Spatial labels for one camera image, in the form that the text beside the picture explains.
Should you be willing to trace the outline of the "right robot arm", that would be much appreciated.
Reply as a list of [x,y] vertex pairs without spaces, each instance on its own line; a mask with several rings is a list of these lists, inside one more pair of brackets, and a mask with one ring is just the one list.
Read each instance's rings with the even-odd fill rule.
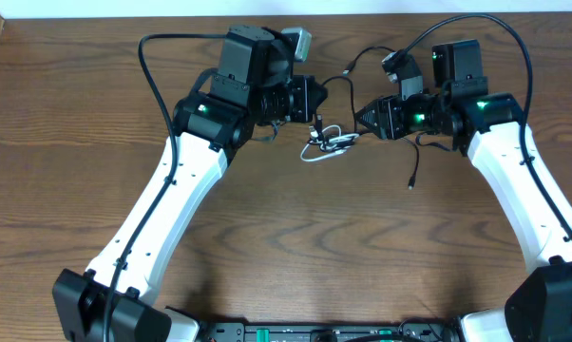
[[572,341],[572,206],[548,171],[509,93],[489,93],[475,40],[432,48],[438,93],[423,86],[414,58],[382,62],[399,92],[380,97],[355,119],[383,140],[412,133],[452,138],[496,195],[515,232],[527,279],[498,309],[457,320],[447,341]]

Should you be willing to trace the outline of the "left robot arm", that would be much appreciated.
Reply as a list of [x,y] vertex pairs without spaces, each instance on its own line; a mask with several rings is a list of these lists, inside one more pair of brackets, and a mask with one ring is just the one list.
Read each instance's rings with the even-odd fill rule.
[[115,236],[83,273],[64,270],[52,296],[69,341],[194,341],[200,322],[155,302],[192,217],[256,126],[308,123],[327,97],[297,75],[312,42],[304,28],[233,25],[219,63],[162,115],[160,162]]

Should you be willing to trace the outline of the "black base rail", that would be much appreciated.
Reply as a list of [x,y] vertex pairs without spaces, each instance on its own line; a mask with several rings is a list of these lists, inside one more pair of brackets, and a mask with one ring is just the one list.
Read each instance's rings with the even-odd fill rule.
[[203,323],[195,342],[317,342],[317,341],[509,341],[506,330],[467,336],[456,323],[419,319],[394,325],[254,325],[240,322]]

